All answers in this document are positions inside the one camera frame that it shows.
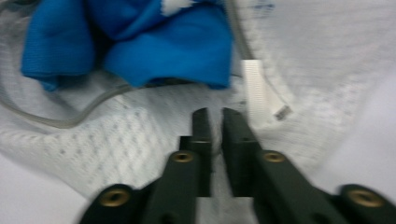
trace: white surface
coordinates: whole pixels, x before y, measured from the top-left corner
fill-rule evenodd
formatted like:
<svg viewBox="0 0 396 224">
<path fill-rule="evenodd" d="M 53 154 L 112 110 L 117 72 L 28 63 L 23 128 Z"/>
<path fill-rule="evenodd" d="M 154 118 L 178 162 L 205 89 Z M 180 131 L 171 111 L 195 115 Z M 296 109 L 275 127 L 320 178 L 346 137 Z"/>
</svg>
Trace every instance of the white surface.
<svg viewBox="0 0 396 224">
<path fill-rule="evenodd" d="M 0 155 L 0 223 L 77 223 L 86 200 L 61 181 Z"/>
<path fill-rule="evenodd" d="M 395 83 L 396 73 L 376 86 L 350 136 L 312 176 L 316 186 L 362 184 L 396 203 Z"/>
<path fill-rule="evenodd" d="M 383 79 L 341 148 L 313 174 L 327 191 L 357 183 L 396 202 L 396 76 Z M 76 223 L 87 201 L 62 182 L 0 156 L 0 223 Z"/>
</svg>

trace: white mesh fabric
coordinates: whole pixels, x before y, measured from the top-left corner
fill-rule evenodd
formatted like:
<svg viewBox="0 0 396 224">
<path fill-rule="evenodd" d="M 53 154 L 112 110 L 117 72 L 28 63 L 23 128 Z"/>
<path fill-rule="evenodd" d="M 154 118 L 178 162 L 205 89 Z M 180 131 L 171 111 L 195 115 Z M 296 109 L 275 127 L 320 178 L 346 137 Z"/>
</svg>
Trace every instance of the white mesh fabric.
<svg viewBox="0 0 396 224">
<path fill-rule="evenodd" d="M 273 10 L 264 5 L 274 4 Z M 255 130 L 265 148 L 284 151 L 303 170 L 323 160 L 350 128 L 368 88 L 396 59 L 394 1 L 238 1 L 241 22 L 271 85 L 292 106 L 288 119 Z M 123 83 L 102 71 L 68 89 L 48 93 L 19 72 L 23 39 L 34 7 L 0 1 L 0 91 L 20 109 L 70 119 L 99 93 Z M 220 109 L 245 112 L 243 80 L 228 91 L 201 85 L 135 90 L 100 105 L 72 129 L 56 129 L 0 107 L 0 150 L 57 175 L 85 196 L 113 183 L 142 187 L 162 171 L 191 113 L 209 107 L 216 149 Z M 203 223 L 252 223 L 247 202 L 232 199 L 216 159 L 215 199 Z"/>
</svg>

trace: screw hole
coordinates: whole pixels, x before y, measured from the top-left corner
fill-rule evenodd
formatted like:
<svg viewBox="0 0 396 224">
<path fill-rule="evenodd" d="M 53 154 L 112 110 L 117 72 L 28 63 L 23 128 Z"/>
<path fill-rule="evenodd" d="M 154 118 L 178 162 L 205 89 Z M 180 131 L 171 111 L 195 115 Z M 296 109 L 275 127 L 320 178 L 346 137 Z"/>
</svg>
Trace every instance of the screw hole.
<svg viewBox="0 0 396 224">
<path fill-rule="evenodd" d="M 119 200 L 120 197 L 121 197 L 121 194 L 120 194 L 120 193 L 115 193 L 115 194 L 113 194 L 113 195 L 110 197 L 109 200 L 115 202 L 115 201 Z"/>
<path fill-rule="evenodd" d="M 384 204 L 381 198 L 368 190 L 352 190 L 348 193 L 348 196 L 354 203 L 365 207 L 380 207 Z"/>
<path fill-rule="evenodd" d="M 285 157 L 276 152 L 269 152 L 264 155 L 264 159 L 271 162 L 282 162 L 285 160 Z"/>
<path fill-rule="evenodd" d="M 189 162 L 192 161 L 192 155 L 190 153 L 179 152 L 173 156 L 173 160 L 178 162 Z"/>
<path fill-rule="evenodd" d="M 102 195 L 100 204 L 106 207 L 118 207 L 129 201 L 130 195 L 125 189 L 112 189 Z"/>
<path fill-rule="evenodd" d="M 324 215 L 315 213 L 312 215 L 312 219 L 318 224 L 331 224 L 332 222 Z"/>
</svg>

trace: blue cloth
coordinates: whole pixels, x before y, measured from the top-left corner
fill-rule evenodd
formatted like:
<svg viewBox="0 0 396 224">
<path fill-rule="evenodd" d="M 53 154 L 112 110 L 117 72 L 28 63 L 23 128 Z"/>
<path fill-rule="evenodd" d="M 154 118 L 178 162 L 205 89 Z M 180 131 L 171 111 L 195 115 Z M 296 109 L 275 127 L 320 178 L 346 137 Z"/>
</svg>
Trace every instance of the blue cloth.
<svg viewBox="0 0 396 224">
<path fill-rule="evenodd" d="M 177 77 L 227 88 L 232 38 L 215 2 L 167 17 L 161 0 L 43 0 L 21 70 L 47 91 L 62 86 L 62 77 L 88 74 L 98 60 L 135 87 Z"/>
</svg>

